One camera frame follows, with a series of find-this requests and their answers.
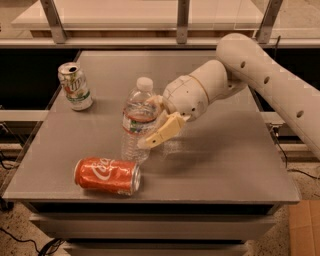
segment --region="silver soda can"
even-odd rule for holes
[[[84,110],[92,105],[92,97],[87,87],[86,77],[75,62],[62,64],[58,68],[58,78],[73,110]]]

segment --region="red soda can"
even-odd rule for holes
[[[140,170],[136,162],[99,157],[81,159],[74,171],[77,185],[131,196],[139,189]]]

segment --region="metal post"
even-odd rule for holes
[[[264,14],[260,29],[257,32],[256,39],[258,43],[267,44],[269,42],[282,1],[283,0],[269,0],[268,7]]]
[[[190,0],[178,1],[177,43],[186,44],[188,39]]]
[[[41,0],[42,8],[47,16],[53,41],[56,44],[65,43],[67,36],[63,30],[59,14],[53,0]]]

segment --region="gray tabletop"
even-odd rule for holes
[[[84,51],[79,62],[94,104],[76,112],[59,94],[4,198],[119,203],[299,201],[248,88],[214,102],[178,136],[154,148],[141,166],[142,182],[134,196],[86,191],[75,185],[73,172],[79,159],[120,158],[122,107],[138,77],[152,78],[161,94],[170,81],[212,58],[212,51]]]

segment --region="bottle label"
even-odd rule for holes
[[[131,134],[146,134],[150,129],[153,128],[154,123],[155,119],[148,122],[139,122],[123,114],[122,126],[127,132]]]

